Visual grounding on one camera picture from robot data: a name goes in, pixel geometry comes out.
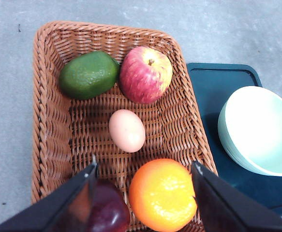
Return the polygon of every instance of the orange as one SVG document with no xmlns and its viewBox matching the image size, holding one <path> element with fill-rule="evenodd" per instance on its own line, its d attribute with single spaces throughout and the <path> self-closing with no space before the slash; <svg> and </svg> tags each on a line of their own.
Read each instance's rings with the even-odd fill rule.
<svg viewBox="0 0 282 232">
<path fill-rule="evenodd" d="M 152 230 L 175 232 L 196 213 L 191 174 L 173 159 L 144 164 L 129 187 L 129 203 L 135 216 Z"/>
</svg>

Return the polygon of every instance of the tray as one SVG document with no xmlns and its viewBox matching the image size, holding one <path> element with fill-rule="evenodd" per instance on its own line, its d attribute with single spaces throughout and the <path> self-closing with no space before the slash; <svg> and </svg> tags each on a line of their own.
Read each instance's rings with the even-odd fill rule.
<svg viewBox="0 0 282 232">
<path fill-rule="evenodd" d="M 282 216 L 282 177 L 255 174 L 237 165 L 218 137 L 218 116 L 224 103 L 241 87 L 262 87 L 257 72 L 238 64 L 190 63 L 187 69 L 219 176 Z"/>
<path fill-rule="evenodd" d="M 121 63 L 133 47 L 142 45 L 166 54 L 173 66 L 171 85 L 155 103 L 131 102 L 117 84 L 86 101 L 68 99 L 59 90 L 59 73 L 71 59 L 102 50 Z M 129 207 L 130 231 L 149 231 L 133 215 L 127 197 L 138 168 L 171 158 L 187 168 L 197 160 L 216 172 L 186 63 L 171 36 L 150 29 L 55 21 L 37 31 L 33 48 L 33 203 L 84 169 L 94 154 L 100 178 L 115 183 Z M 145 145 L 138 152 L 123 152 L 109 136 L 108 121 L 118 109 L 135 112 L 145 125 Z M 202 230 L 196 214 L 182 231 Z"/>
</svg>

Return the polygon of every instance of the apple stem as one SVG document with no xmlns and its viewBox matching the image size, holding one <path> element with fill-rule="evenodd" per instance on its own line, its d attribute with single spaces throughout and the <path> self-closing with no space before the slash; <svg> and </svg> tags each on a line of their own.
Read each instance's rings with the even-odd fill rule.
<svg viewBox="0 0 282 232">
<path fill-rule="evenodd" d="M 155 61 L 154 61 L 153 59 L 149 59 L 148 64 L 149 64 L 149 65 L 152 65 L 154 62 L 155 62 Z"/>
</svg>

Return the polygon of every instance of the basket rim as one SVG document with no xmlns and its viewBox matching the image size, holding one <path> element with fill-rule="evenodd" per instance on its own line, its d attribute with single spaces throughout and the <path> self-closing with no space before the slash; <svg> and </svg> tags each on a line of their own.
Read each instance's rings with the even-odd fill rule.
<svg viewBox="0 0 282 232">
<path fill-rule="evenodd" d="M 82 30 L 89 30 L 89 29 L 94 29 L 96 28 L 96 31 L 110 31 L 113 29 L 122 29 L 123 31 L 125 30 L 143 30 L 143 31 L 148 31 L 151 33 L 157 33 L 157 36 L 159 37 L 159 35 L 161 37 L 166 37 L 168 39 L 170 39 L 173 43 L 174 46 L 177 47 L 177 49 L 179 50 L 179 54 L 180 54 L 180 62 L 182 65 L 182 70 L 184 72 L 184 76 L 186 77 L 187 81 L 187 85 L 189 88 L 189 94 L 190 97 L 192 98 L 192 100 L 194 100 L 194 102 L 191 102 L 191 107 L 195 108 L 195 114 L 197 116 L 196 121 L 198 122 L 199 126 L 200 126 L 200 131 L 196 131 L 195 133 L 198 134 L 198 136 L 200 138 L 202 138 L 204 140 L 204 149 L 207 151 L 207 155 L 208 158 L 210 159 L 210 163 L 211 163 L 211 167 L 210 168 L 215 174 L 217 173 L 217 169 L 216 169 L 216 165 L 208 144 L 208 139 L 207 136 L 205 134 L 204 131 L 204 127 L 203 127 L 203 123 L 201 120 L 201 116 L 200 116 L 200 112 L 198 109 L 198 105 L 195 99 L 195 95 L 194 95 L 194 90 L 193 90 L 193 85 L 190 81 L 189 75 L 188 75 L 188 71 L 187 71 L 187 66 L 186 66 L 186 62 L 183 58 L 182 55 L 182 50 L 179 46 L 179 44 L 177 43 L 177 41 L 170 36 L 169 34 L 160 31 L 160 30 L 155 30 L 155 29 L 147 29 L 147 28 L 136 28 L 136 27 L 128 27 L 128 26 L 117 26 L 117 25 L 108 25 L 108 24 L 97 24 L 97 23 L 91 23 L 91 22 L 77 22 L 77 21 L 65 21 L 65 20 L 56 20 L 56 21 L 51 21 L 48 23 L 45 23 L 44 25 L 42 25 L 41 27 L 39 27 L 39 29 L 36 31 L 35 36 L 34 36 L 34 41 L 33 41 L 33 65 L 36 64 L 38 62 L 38 57 L 39 56 L 43 56 L 44 54 L 38 54 L 37 51 L 37 47 L 38 44 L 43 43 L 43 41 L 41 41 L 39 38 L 43 39 L 43 37 L 45 37 L 45 35 L 49 34 L 54 27 L 58 26 L 56 29 L 60 29 L 63 26 L 70 26 L 71 30 L 76 30 L 76 31 L 82 31 Z M 32 167 L 32 183 L 31 183 L 31 202 L 35 203 L 38 200 L 40 200 L 40 198 L 36 198 L 34 196 L 34 190 L 41 192 L 41 186 L 42 184 L 40 183 L 39 186 L 35 185 L 35 181 L 34 178 L 39 178 L 39 182 L 41 182 L 41 168 L 38 167 L 37 165 L 34 165 L 34 163 L 38 160 L 39 164 L 42 164 L 41 162 L 41 153 L 40 152 L 36 152 L 35 151 L 39 151 L 39 149 L 41 148 L 40 143 L 41 143 L 41 130 L 43 128 L 41 128 L 41 122 L 39 122 L 39 120 L 43 119 L 43 117 L 46 117 L 46 115 L 42 115 L 43 112 L 41 109 L 44 108 L 43 105 L 43 101 L 41 101 L 41 95 L 42 93 L 39 92 L 39 75 L 38 73 L 33 72 L 33 136 L 32 136 L 32 143 L 33 143 L 33 148 L 32 148 L 32 163 L 33 163 L 33 167 Z"/>
</svg>

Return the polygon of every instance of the wicker basket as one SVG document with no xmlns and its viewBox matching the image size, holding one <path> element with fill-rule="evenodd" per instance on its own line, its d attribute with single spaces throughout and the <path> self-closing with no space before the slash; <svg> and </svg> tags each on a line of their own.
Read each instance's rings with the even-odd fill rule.
<svg viewBox="0 0 282 232">
<path fill-rule="evenodd" d="M 117 84 L 86 101 L 70 100 L 58 89 L 59 73 L 71 59 L 103 50 L 121 63 L 133 47 L 140 45 L 166 54 L 173 65 L 171 85 L 155 103 L 133 103 Z M 216 173 L 186 64 L 171 36 L 149 29 L 50 22 L 35 35 L 33 71 L 33 203 L 88 165 L 91 154 L 100 164 L 100 177 L 116 184 L 129 208 L 131 179 L 150 160 L 172 158 L 188 169 L 197 160 Z M 118 109 L 132 110 L 145 125 L 146 142 L 138 152 L 125 153 L 110 139 L 108 120 Z M 202 230 L 197 214 L 181 231 Z M 130 231 L 151 230 L 131 212 Z"/>
</svg>

